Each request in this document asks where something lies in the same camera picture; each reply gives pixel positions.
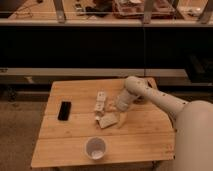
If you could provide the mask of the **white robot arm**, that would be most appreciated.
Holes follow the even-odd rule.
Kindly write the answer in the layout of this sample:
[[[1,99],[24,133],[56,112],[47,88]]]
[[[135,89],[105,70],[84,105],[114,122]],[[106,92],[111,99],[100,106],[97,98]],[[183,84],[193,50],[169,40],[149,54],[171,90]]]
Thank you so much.
[[[139,97],[148,99],[173,119],[173,171],[213,171],[213,103],[186,101],[151,88],[144,78],[128,76],[115,106],[124,112]]]

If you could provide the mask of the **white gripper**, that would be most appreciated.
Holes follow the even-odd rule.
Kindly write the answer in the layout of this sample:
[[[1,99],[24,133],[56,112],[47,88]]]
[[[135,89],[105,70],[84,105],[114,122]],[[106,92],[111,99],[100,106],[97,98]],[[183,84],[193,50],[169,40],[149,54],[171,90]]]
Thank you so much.
[[[134,95],[130,93],[129,91],[127,91],[126,89],[123,89],[121,93],[117,96],[115,105],[114,104],[107,105],[106,111],[114,112],[117,109],[120,111],[126,111],[129,108],[129,106],[133,103],[133,101],[136,100],[137,98],[138,98],[138,95]],[[127,113],[126,112],[120,113],[117,127],[121,128],[125,124],[126,119],[127,119]]]

